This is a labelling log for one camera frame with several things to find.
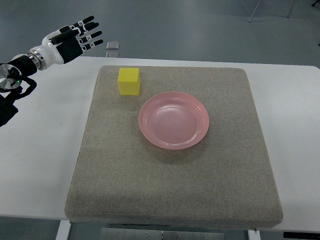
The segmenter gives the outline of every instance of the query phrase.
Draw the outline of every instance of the metal frame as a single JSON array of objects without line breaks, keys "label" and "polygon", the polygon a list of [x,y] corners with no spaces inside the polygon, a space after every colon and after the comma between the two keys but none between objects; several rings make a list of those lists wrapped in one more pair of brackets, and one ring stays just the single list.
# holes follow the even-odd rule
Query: metal frame
[{"label": "metal frame", "polygon": [[[288,18],[290,18],[290,15],[291,15],[291,13],[292,13],[292,9],[294,8],[294,5],[295,5],[296,1],[297,1],[297,0],[293,0],[293,2],[292,2],[291,8],[290,8],[290,11],[289,11],[289,14],[288,14]],[[254,9],[254,11],[253,11],[253,13],[252,13],[252,16],[251,16],[251,18],[250,18],[250,20],[249,20],[249,23],[251,23],[251,20],[252,20],[252,18],[254,17],[255,12],[256,12],[256,10],[257,10],[260,2],[261,2],[261,0],[258,1],[258,4],[256,5],[256,7],[255,7],[255,9]]]}]

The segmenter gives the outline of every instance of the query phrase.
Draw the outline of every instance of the gray mat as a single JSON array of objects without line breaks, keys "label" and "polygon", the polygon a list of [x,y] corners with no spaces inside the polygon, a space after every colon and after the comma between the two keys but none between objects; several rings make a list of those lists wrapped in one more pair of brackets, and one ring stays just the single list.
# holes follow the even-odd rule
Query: gray mat
[{"label": "gray mat", "polygon": [[[247,75],[238,68],[139,66],[140,96],[120,96],[121,66],[100,69],[65,214],[72,223],[253,229],[282,220]],[[206,107],[204,139],[151,144],[138,115],[152,96],[190,94]]]}]

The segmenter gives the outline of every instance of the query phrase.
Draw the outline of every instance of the yellow block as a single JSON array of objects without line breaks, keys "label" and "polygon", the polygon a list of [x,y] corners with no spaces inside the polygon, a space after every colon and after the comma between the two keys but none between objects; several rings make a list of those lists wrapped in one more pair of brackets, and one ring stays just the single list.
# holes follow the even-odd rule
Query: yellow block
[{"label": "yellow block", "polygon": [[119,70],[118,85],[121,95],[139,96],[139,68],[121,67]]}]

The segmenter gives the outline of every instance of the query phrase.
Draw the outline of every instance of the gray floor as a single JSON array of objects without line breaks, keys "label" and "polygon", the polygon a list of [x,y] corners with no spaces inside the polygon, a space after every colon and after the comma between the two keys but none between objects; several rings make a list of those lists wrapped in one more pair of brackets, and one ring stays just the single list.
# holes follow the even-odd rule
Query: gray floor
[{"label": "gray floor", "polygon": [[[118,41],[120,58],[320,68],[320,3],[311,7],[315,0],[297,0],[287,18],[292,1],[262,0],[249,23],[258,0],[2,0],[0,62],[94,15],[105,43],[85,56],[105,57],[107,42]],[[51,240],[58,226],[53,220],[0,217],[0,240]],[[69,239],[98,240],[101,227],[105,225],[74,225]],[[247,239],[244,231],[232,233]],[[282,233],[262,232],[261,238],[279,240]]]}]

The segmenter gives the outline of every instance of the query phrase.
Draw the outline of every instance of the plastic plate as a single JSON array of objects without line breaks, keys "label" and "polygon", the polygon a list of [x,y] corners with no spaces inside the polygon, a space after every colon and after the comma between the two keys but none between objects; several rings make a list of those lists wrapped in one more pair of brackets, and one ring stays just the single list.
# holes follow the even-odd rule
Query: plastic plate
[{"label": "plastic plate", "polygon": [[209,129],[204,105],[182,92],[164,92],[141,108],[139,127],[154,145],[170,150],[189,148],[200,142]]}]

